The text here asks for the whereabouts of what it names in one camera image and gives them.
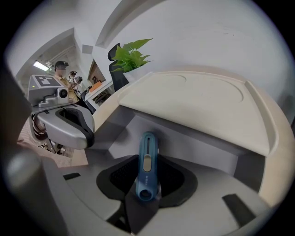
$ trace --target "ceiling light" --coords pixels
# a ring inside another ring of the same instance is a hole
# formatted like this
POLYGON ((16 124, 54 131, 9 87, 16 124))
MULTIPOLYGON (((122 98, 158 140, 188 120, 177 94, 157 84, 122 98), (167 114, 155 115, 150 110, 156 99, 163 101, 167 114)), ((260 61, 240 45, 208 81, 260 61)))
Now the ceiling light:
POLYGON ((33 66, 38 67, 41 70, 47 71, 49 68, 45 65, 41 64, 39 61, 36 61, 33 66))

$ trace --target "white table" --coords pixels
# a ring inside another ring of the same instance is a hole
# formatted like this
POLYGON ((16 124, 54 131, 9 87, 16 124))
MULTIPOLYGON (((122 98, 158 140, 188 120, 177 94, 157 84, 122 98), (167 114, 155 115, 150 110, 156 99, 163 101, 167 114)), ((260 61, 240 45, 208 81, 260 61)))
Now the white table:
POLYGON ((104 82, 101 83, 101 85, 94 90, 93 92, 89 92, 86 94, 85 96, 85 101, 88 101, 96 110, 100 107, 99 105, 97 105, 93 99, 100 93, 102 93, 103 91, 105 91, 107 88, 109 88, 110 86, 112 86, 112 81, 107 81, 105 80, 104 82))

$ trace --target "chair backrest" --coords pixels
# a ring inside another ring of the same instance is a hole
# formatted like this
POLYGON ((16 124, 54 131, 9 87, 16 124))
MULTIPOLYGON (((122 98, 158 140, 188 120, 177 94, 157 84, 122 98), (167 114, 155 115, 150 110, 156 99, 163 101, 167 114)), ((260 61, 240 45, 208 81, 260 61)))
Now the chair backrest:
POLYGON ((122 88, 123 86, 125 86, 126 84, 128 84, 128 80, 125 78, 123 71, 115 71, 112 72, 113 70, 120 68, 120 66, 115 65, 117 63, 117 61, 112 62, 109 65, 109 71, 110 74, 112 76, 112 82, 114 85, 114 90, 118 91, 120 88, 122 88))
MULTIPOLYGON (((116 44, 107 54, 107 57, 109 58, 110 61, 114 61, 112 58, 116 55, 117 46, 120 46, 120 43, 116 44)), ((109 71, 112 76, 114 90, 118 91, 120 88, 122 88, 123 86, 125 86, 129 82, 125 78, 123 71, 112 72, 113 70, 120 68, 120 66, 115 65, 116 63, 117 63, 117 61, 114 61, 109 65, 109 71)))
POLYGON ((117 46, 120 47, 120 43, 117 43, 115 46, 113 46, 111 50, 109 51, 109 53, 107 54, 107 57, 109 58, 110 61, 114 61, 112 58, 116 56, 117 46))

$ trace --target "white plant pot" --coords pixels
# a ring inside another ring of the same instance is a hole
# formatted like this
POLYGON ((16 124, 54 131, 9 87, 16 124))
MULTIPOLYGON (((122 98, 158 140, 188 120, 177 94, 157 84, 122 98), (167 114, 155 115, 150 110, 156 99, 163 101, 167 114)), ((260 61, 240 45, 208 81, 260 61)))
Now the white plant pot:
POLYGON ((128 82, 134 83, 136 80, 139 80, 140 78, 142 78, 143 76, 148 74, 150 71, 149 71, 148 67, 146 66, 147 64, 145 64, 139 68, 136 68, 135 70, 124 73, 124 76, 126 77, 128 82))

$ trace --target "blue handheld device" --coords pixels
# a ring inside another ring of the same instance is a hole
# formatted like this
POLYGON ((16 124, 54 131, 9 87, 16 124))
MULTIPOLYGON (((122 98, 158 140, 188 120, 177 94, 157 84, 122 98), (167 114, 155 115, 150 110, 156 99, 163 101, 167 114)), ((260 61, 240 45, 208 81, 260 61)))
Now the blue handheld device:
POLYGON ((151 132, 142 135, 139 156, 136 195, 142 201, 150 201, 157 195, 158 139, 151 132))

